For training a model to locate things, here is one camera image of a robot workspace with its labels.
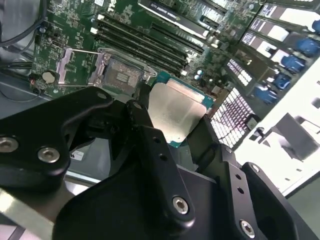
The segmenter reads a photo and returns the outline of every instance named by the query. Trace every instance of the screw hole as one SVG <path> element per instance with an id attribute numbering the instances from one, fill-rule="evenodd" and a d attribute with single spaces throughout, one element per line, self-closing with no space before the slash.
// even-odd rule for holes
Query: screw hole
<path id="1" fill-rule="evenodd" d="M 160 154 L 159 157 L 160 157 L 160 159 L 161 159 L 162 161 L 167 161 L 167 160 L 168 160 L 168 158 L 167 158 L 166 155 Z"/>
<path id="2" fill-rule="evenodd" d="M 178 205 L 179 208 L 184 209 L 185 205 L 182 201 L 177 201 L 176 204 Z"/>
<path id="3" fill-rule="evenodd" d="M 141 106 L 139 103 L 137 103 L 137 102 L 133 103 L 133 105 L 134 105 L 137 109 L 142 109 L 142 106 Z"/>
<path id="4" fill-rule="evenodd" d="M 239 193 L 245 194 L 245 192 L 243 191 L 243 189 L 241 187 L 238 187 L 237 189 L 238 189 Z"/>
<path id="5" fill-rule="evenodd" d="M 96 94 L 97 94 L 97 96 L 98 96 L 99 98 L 101 98 L 101 99 L 107 99 L 107 96 L 104 95 L 104 94 L 101 93 L 101 92 L 97 92 Z"/>
<path id="6" fill-rule="evenodd" d="M 153 141 L 155 141 L 157 144 L 161 143 L 160 139 L 157 137 L 153 137 Z"/>

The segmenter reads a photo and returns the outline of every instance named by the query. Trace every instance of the silver metal plate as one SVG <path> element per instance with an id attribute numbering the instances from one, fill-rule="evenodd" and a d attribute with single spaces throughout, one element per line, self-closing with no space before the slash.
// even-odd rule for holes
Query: silver metal plate
<path id="1" fill-rule="evenodd" d="M 150 93 L 148 112 L 153 126 L 163 132 L 167 143 L 182 143 L 207 109 L 169 85 L 157 83 Z"/>

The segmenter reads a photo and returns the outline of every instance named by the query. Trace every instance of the ram slot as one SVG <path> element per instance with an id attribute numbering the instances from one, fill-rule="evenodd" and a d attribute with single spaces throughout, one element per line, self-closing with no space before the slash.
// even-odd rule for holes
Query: ram slot
<path id="1" fill-rule="evenodd" d="M 141 52 L 141 51 L 137 51 L 137 49 L 135 49 L 134 47 L 132 46 L 128 46 L 128 45 L 123 45 L 121 44 L 118 40 L 115 40 L 114 38 L 111 38 L 107 35 L 104 35 L 104 34 L 101 34 L 101 33 L 98 33 L 96 35 L 97 39 L 111 45 L 111 46 L 114 46 L 124 52 L 127 52 L 129 54 L 131 54 L 132 56 L 135 56 L 141 60 L 144 60 L 146 62 L 149 62 L 151 63 L 152 65 L 156 66 L 156 67 L 159 67 L 163 70 L 166 70 L 168 71 L 169 73 L 173 73 L 175 74 L 176 76 L 179 76 L 180 75 L 180 69 L 177 69 L 177 68 L 174 68 L 172 67 L 171 65 L 167 64 L 166 62 L 163 62 L 162 60 L 160 59 L 156 59 L 156 58 L 153 58 L 152 56 L 150 56 L 149 54 L 146 54 L 144 52 Z"/>
<path id="2" fill-rule="evenodd" d="M 104 35 L 107 35 L 111 38 L 114 38 L 114 39 L 117 39 L 117 41 L 121 42 L 121 43 L 124 43 L 125 45 L 127 46 L 131 46 L 132 48 L 135 48 L 137 51 L 139 52 L 143 52 L 147 55 L 150 55 L 154 58 L 157 58 L 157 59 L 160 59 L 162 60 L 163 62 L 166 62 L 167 64 L 169 65 L 172 65 L 176 68 L 179 68 L 179 69 L 182 69 L 185 65 L 185 63 L 181 63 L 181 62 L 178 62 L 174 59 L 171 59 L 169 58 L 167 55 L 165 54 L 162 54 L 161 52 L 159 51 L 156 51 L 152 48 L 149 48 L 149 46 L 147 46 L 146 44 L 144 44 L 144 42 L 140 42 L 140 41 L 134 41 L 134 40 L 137 40 L 137 39 L 131 39 L 129 38 L 127 35 L 119 35 L 121 33 L 117 32 L 117 31 L 112 31 L 111 29 L 107 29 L 105 27 L 100 27 L 99 28 L 99 31 L 104 34 Z"/>
<path id="3" fill-rule="evenodd" d="M 125 23 L 122 23 L 114 18 L 112 18 L 111 16 L 108 16 L 108 15 L 101 15 L 104 17 L 104 21 L 108 21 L 108 22 L 112 22 L 114 25 L 118 25 L 120 26 L 121 29 L 125 29 L 127 30 L 128 32 L 136 35 L 137 37 L 139 38 L 143 38 L 145 40 L 148 40 L 148 41 L 151 41 L 153 42 L 155 45 L 157 45 L 158 47 L 160 47 L 161 49 L 165 49 L 167 50 L 168 52 L 173 52 L 174 54 L 176 54 L 177 56 L 179 56 L 181 59 L 185 59 L 187 57 L 187 54 L 183 51 L 180 51 L 172 46 L 169 46 L 169 45 L 166 45 L 164 44 L 163 42 L 161 42 L 160 40 L 152 37 L 152 36 L 149 36 L 148 34 L 144 33 L 144 32 L 141 32 L 137 29 L 135 29 L 134 27 L 132 26 L 129 26 Z"/>
<path id="4" fill-rule="evenodd" d="M 167 29 L 165 29 L 162 26 L 159 26 L 155 23 L 152 23 L 151 29 L 175 40 L 176 42 L 178 42 L 180 44 L 185 45 L 187 48 L 195 51 L 198 54 L 202 54 L 204 52 L 204 50 L 200 46 L 198 46 L 197 44 L 195 44 L 191 41 L 188 41 L 187 39 L 185 39 L 177 34 L 174 34 L 173 32 L 168 31 Z"/>
<path id="5" fill-rule="evenodd" d="M 124 30 L 122 27 L 118 27 L 114 24 L 110 24 L 108 21 L 106 20 L 100 20 L 99 27 L 106 27 L 108 29 L 112 29 L 114 31 L 117 31 L 121 34 L 123 34 L 124 36 L 127 36 L 130 39 L 133 39 L 136 42 L 140 42 L 141 44 L 145 44 L 147 45 L 149 48 L 152 48 L 156 51 L 159 51 L 165 55 L 167 55 L 168 57 L 175 59 L 176 61 L 181 62 L 182 64 L 186 63 L 186 56 L 185 54 L 181 55 L 181 54 L 177 54 L 176 51 L 172 51 L 172 49 L 167 50 L 167 47 L 164 47 L 164 45 L 162 44 L 161 46 L 159 46 L 158 44 L 153 44 L 152 42 L 146 40 L 146 36 L 144 34 L 141 34 L 141 32 L 138 32 L 137 30 L 135 30 L 135 34 Z"/>

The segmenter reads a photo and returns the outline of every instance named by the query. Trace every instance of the black ram slot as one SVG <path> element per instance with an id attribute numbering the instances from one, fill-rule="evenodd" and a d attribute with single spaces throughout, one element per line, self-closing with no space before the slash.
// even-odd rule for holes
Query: black ram slot
<path id="1" fill-rule="evenodd" d="M 110 29 L 107 28 L 100 28 L 99 31 L 103 35 L 107 35 L 110 38 L 117 39 L 120 43 L 123 43 L 125 45 L 130 46 L 131 48 L 136 49 L 139 52 L 143 52 L 147 55 L 150 55 L 156 59 L 160 59 L 163 62 L 166 62 L 169 65 L 172 65 L 176 68 L 182 69 L 184 67 L 184 63 L 180 63 L 177 61 L 172 60 L 171 58 L 168 58 L 166 55 L 163 55 L 159 53 L 158 51 L 155 51 L 152 48 L 148 48 L 148 46 L 139 44 L 138 42 L 133 41 L 132 39 L 128 38 L 127 36 L 119 36 L 118 32 L 113 32 Z"/>
<path id="2" fill-rule="evenodd" d="M 121 39 L 121 37 L 119 35 L 122 35 L 123 37 L 126 37 L 130 41 L 133 41 L 135 43 L 140 44 L 141 46 L 144 46 L 144 47 L 147 47 L 147 48 L 153 50 L 153 52 L 155 52 L 155 53 L 161 53 L 163 56 L 166 56 L 166 58 L 168 58 L 168 59 L 172 59 L 173 61 L 176 61 L 182 65 L 186 64 L 186 60 L 184 58 L 181 59 L 180 57 L 176 56 L 174 53 L 163 50 L 160 47 L 153 45 L 149 41 L 141 39 L 141 38 L 131 34 L 130 32 L 122 30 L 121 28 L 119 28 L 117 26 L 114 26 L 111 24 L 104 24 L 103 26 L 100 26 L 98 28 L 98 30 L 99 31 L 107 31 L 107 32 L 110 32 L 110 31 L 116 32 L 117 33 L 115 35 L 116 39 Z"/>
<path id="3" fill-rule="evenodd" d="M 197 52 L 198 54 L 202 54 L 204 52 L 204 50 L 202 49 L 202 47 L 196 45 L 195 43 L 188 41 L 186 39 L 184 39 L 183 37 L 168 31 L 167 29 L 163 28 L 162 26 L 159 26 L 155 23 L 152 23 L 151 29 L 175 40 L 176 42 L 179 42 L 183 45 L 185 45 L 187 48 L 190 48 L 192 50 L 194 50 L 195 52 Z"/>
<path id="4" fill-rule="evenodd" d="M 146 62 L 149 62 L 149 63 L 152 63 L 152 65 L 156 66 L 156 67 L 159 67 L 163 70 L 166 70 L 170 73 L 173 73 L 175 74 L 176 76 L 179 76 L 180 75 L 180 70 L 179 69 L 176 69 L 168 64 L 166 64 L 165 62 L 162 62 L 160 61 L 159 59 L 154 59 L 153 57 L 143 53 L 143 52 L 139 52 L 137 51 L 136 49 L 134 48 L 131 48 L 130 46 L 124 46 L 122 44 L 120 44 L 118 41 L 112 39 L 112 38 L 109 38 L 108 36 L 106 35 L 102 35 L 102 34 L 99 34 L 97 35 L 97 38 L 106 42 L 107 44 L 110 44 L 112 46 L 115 46 L 116 48 L 120 49 L 120 50 L 123 50 L 124 52 L 127 52 L 139 59 L 142 59 Z"/>
<path id="5" fill-rule="evenodd" d="M 109 21 L 110 22 L 113 22 L 114 24 L 116 25 L 119 25 L 120 29 L 123 29 L 123 30 L 127 30 L 128 32 L 130 32 L 131 34 L 137 36 L 138 38 L 143 38 L 143 39 L 146 39 L 146 40 L 149 40 L 151 42 L 153 42 L 156 46 L 158 46 L 160 49 L 162 50 L 166 50 L 168 52 L 173 52 L 176 56 L 178 56 L 180 59 L 186 59 L 187 55 L 185 52 L 182 52 L 174 47 L 171 47 L 171 46 L 168 46 L 166 44 L 164 44 L 163 42 L 161 42 L 160 40 L 152 37 L 152 36 L 149 36 L 148 34 L 145 34 L 144 32 L 141 32 L 141 31 L 138 31 L 137 29 L 125 24 L 125 23 L 122 23 L 120 21 L 117 21 L 115 20 L 114 18 L 108 16 L 108 15 L 104 15 L 104 17 L 107 19 L 107 20 L 100 20 L 101 23 L 105 23 L 105 24 L 109 24 L 108 23 Z"/>
<path id="6" fill-rule="evenodd" d="M 217 13 L 219 13 L 219 14 L 221 14 L 223 16 L 228 12 L 227 9 L 225 9 L 224 7 L 216 4 L 213 1 L 210 1 L 210 0 L 199 0 L 199 1 L 200 1 L 200 3 L 208 6 L 209 8 L 215 10 Z"/>

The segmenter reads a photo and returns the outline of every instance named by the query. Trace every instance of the ventilation grille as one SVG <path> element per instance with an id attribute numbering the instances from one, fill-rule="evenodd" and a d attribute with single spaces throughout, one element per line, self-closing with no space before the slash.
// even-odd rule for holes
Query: ventilation grille
<path id="1" fill-rule="evenodd" d="M 254 113 L 236 88 L 233 88 L 213 115 L 211 124 L 220 142 L 232 148 L 245 134 L 245 121 Z"/>

